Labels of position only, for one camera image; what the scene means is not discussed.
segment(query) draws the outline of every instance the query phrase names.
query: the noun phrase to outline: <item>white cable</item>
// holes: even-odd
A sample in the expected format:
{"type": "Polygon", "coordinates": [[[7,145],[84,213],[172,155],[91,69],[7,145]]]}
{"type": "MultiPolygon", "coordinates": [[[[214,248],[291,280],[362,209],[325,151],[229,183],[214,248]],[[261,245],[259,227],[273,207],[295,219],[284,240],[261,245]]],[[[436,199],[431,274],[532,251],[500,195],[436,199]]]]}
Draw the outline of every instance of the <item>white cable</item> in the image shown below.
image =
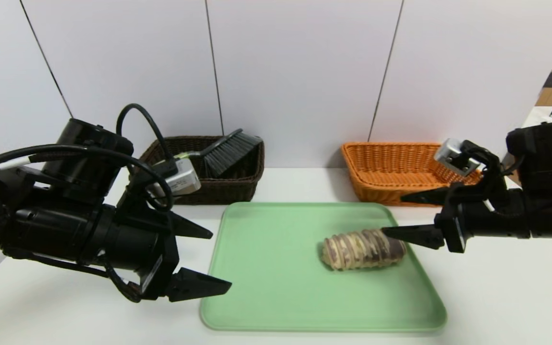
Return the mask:
{"type": "Polygon", "coordinates": [[[0,164],[0,170],[6,170],[10,168],[16,168],[17,166],[23,166],[30,164],[31,161],[29,160],[29,156],[27,157],[19,157],[17,159],[6,161],[2,164],[0,164]]]}
{"type": "Polygon", "coordinates": [[[484,203],[485,206],[487,206],[489,211],[495,212],[495,207],[493,207],[493,205],[491,205],[491,201],[489,201],[489,199],[483,200],[483,203],[484,203]]]}

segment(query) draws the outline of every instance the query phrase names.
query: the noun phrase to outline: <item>brush bristles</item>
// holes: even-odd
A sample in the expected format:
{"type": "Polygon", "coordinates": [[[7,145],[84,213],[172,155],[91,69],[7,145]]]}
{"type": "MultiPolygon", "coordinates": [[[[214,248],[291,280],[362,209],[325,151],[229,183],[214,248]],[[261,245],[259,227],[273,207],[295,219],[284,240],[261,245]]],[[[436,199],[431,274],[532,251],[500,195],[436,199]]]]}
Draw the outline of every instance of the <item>brush bristles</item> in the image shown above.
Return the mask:
{"type": "Polygon", "coordinates": [[[240,132],[204,157],[209,177],[219,177],[228,168],[246,157],[263,140],[240,132]]]}

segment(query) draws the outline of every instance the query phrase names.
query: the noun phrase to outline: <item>light green tray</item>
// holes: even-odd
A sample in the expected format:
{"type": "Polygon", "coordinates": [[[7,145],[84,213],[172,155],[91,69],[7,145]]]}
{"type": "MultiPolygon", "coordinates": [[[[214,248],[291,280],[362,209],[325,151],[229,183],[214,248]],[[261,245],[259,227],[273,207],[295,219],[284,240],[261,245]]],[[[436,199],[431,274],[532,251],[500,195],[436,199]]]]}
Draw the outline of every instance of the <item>light green tray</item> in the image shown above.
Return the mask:
{"type": "Polygon", "coordinates": [[[319,259],[333,234],[397,225],[373,203],[236,203],[227,207],[210,275],[233,283],[203,299],[215,330],[428,332],[447,312],[416,256],[397,265],[332,271],[319,259]]]}

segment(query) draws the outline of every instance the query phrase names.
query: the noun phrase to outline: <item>wicker basket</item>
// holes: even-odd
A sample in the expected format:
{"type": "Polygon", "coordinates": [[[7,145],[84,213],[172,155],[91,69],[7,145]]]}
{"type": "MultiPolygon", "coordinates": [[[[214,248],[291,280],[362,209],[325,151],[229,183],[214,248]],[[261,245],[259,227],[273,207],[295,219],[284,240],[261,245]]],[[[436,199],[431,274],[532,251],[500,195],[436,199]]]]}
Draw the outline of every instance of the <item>wicker basket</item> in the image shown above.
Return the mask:
{"type": "Polygon", "coordinates": [[[436,162],[434,153],[438,147],[440,144],[349,142],[342,146],[342,154],[359,200],[426,207],[427,204],[404,203],[400,198],[455,181],[475,184],[481,177],[475,171],[464,179],[436,162]]]}
{"type": "MultiPolygon", "coordinates": [[[[220,136],[177,136],[165,138],[167,149],[173,154],[187,151],[201,151],[210,146],[220,136]]],[[[244,159],[218,179],[206,178],[206,169],[202,159],[191,159],[195,172],[199,176],[201,188],[190,195],[176,199],[176,205],[229,205],[239,201],[250,201],[253,198],[257,183],[263,175],[265,147],[259,144],[244,159]]],[[[140,157],[148,164],[155,164],[164,159],[163,151],[157,141],[140,157]]]]}

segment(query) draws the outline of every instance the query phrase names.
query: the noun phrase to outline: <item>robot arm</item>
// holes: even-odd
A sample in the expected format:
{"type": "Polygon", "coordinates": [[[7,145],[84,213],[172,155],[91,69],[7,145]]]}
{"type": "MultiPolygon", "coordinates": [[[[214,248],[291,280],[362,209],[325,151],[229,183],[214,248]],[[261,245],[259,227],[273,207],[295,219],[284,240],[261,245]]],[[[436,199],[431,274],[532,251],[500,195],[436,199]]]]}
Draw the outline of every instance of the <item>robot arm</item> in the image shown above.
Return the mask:
{"type": "Polygon", "coordinates": [[[552,238],[552,124],[515,129],[506,138],[515,164],[503,171],[500,159],[472,142],[451,139],[434,159],[467,175],[485,165],[476,185],[453,183],[402,197],[403,201],[442,205],[431,225],[385,228],[392,238],[432,249],[445,242],[463,253],[473,236],[552,238]],[[506,188],[504,178],[517,170],[522,188],[506,188]]]}
{"type": "Polygon", "coordinates": [[[176,236],[212,238],[207,229],[169,210],[174,186],[189,171],[181,170],[180,159],[147,166],[132,153],[126,138],[71,119],[57,144],[0,155],[0,249],[12,258],[105,277],[133,302],[226,293],[230,282],[186,268],[173,273],[179,262],[176,236]],[[27,155],[20,165],[46,161],[44,168],[9,163],[27,155]],[[140,170],[130,176],[116,207],[104,204],[127,164],[140,170]],[[131,269],[139,283],[124,281],[115,268],[131,269]]]}

